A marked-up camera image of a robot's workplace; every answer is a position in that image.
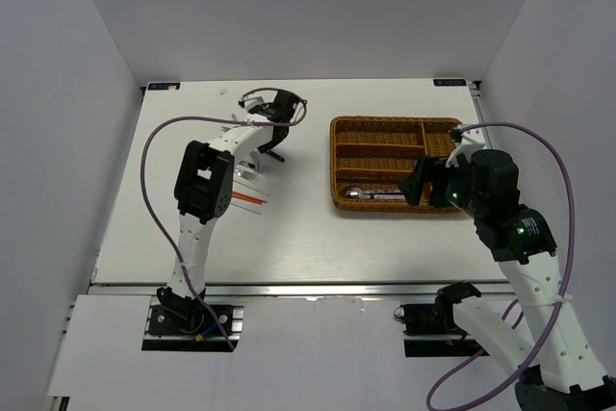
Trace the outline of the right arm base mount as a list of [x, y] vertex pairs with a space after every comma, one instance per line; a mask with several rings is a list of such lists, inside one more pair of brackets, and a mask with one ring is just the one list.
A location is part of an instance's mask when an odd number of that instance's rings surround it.
[[466, 358], [480, 351], [479, 344], [459, 328], [446, 328], [434, 304], [404, 304], [393, 317], [402, 325], [407, 358]]

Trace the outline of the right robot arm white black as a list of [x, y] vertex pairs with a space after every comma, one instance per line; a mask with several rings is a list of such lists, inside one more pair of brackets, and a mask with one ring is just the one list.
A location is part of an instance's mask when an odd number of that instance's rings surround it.
[[545, 218], [520, 202], [519, 170], [503, 151], [450, 158], [423, 155], [399, 187], [411, 205], [425, 190], [436, 208], [454, 206], [474, 221], [521, 307], [527, 342], [468, 282], [440, 289], [436, 324], [470, 334], [505, 371], [523, 410], [607, 410], [615, 379], [590, 347], [567, 295], [556, 243]]

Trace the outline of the knife with black handle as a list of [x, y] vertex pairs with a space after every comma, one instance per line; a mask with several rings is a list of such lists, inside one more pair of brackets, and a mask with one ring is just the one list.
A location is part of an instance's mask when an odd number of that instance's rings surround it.
[[[231, 127], [231, 126], [221, 126], [222, 132], [227, 132], [227, 131], [231, 130], [232, 128], [239, 128], [239, 127], [235, 127], [235, 126], [234, 127]], [[268, 156], [272, 157], [272, 159], [274, 159], [275, 161], [280, 162], [280, 163], [285, 163], [285, 161], [286, 161], [283, 156], [275, 153], [272, 150], [264, 151], [261, 154], [268, 155]]]

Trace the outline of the knife with pink handle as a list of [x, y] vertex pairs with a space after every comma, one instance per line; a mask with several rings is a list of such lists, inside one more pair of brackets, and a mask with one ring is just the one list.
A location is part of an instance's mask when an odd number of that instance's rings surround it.
[[258, 147], [263, 143], [266, 131], [257, 124], [253, 118], [244, 121], [244, 126], [232, 130], [232, 153], [235, 156], [235, 165], [248, 160], [259, 170], [260, 161]]

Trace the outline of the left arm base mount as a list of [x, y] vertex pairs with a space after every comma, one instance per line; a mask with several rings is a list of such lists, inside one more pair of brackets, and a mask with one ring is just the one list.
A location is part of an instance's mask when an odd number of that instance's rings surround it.
[[[244, 307], [214, 304], [213, 310], [235, 347], [241, 337]], [[141, 342], [142, 351], [230, 353], [229, 346], [212, 315], [198, 305], [195, 315], [185, 321], [162, 304], [151, 303]]]

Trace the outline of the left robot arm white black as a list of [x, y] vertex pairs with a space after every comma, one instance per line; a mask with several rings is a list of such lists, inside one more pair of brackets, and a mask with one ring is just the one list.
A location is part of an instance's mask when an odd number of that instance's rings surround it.
[[[175, 253], [171, 277], [157, 290], [162, 308], [181, 332], [196, 333], [211, 323], [226, 336], [223, 323], [204, 300], [205, 264], [214, 228], [228, 210], [234, 175], [239, 162], [250, 157], [259, 167], [260, 156], [285, 140], [292, 127], [307, 113], [307, 101], [296, 93], [277, 88], [258, 88], [238, 101], [242, 118], [178, 116], [160, 124], [146, 140], [141, 154], [141, 194], [148, 213]], [[173, 196], [179, 213], [179, 236], [174, 239], [151, 206], [145, 186], [146, 158], [155, 136], [183, 121], [222, 124], [227, 129], [210, 141], [191, 141], [184, 151]]]

